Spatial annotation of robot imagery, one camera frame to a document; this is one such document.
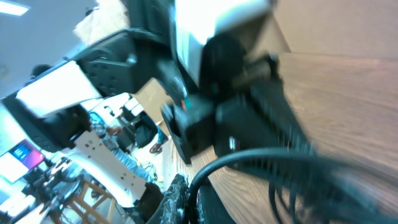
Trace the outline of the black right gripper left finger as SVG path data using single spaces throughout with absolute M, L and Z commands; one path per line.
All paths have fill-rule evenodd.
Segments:
M 177 174 L 165 191 L 158 209 L 149 219 L 149 224 L 188 223 L 186 215 L 188 186 L 187 178 Z

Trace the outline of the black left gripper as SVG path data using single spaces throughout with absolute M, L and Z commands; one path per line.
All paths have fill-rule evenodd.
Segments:
M 186 163 L 208 147 L 218 157 L 250 149 L 298 151 L 299 121 L 284 92 L 276 54 L 205 54 L 200 84 L 163 105 L 162 116 Z

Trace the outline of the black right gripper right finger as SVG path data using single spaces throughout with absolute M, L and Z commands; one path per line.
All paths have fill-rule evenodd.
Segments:
M 202 185 L 198 191 L 199 224 L 235 224 L 212 185 Z

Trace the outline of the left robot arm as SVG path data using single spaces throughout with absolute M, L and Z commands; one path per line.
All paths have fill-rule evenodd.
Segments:
M 154 184 L 127 173 L 90 130 L 84 101 L 137 93 L 157 81 L 170 97 L 161 115 L 185 162 L 292 147 L 302 129 L 284 96 L 276 55 L 247 59 L 274 1 L 128 1 L 129 26 L 106 35 L 2 99 L 28 136 L 50 151 L 70 149 L 125 208 L 154 213 Z

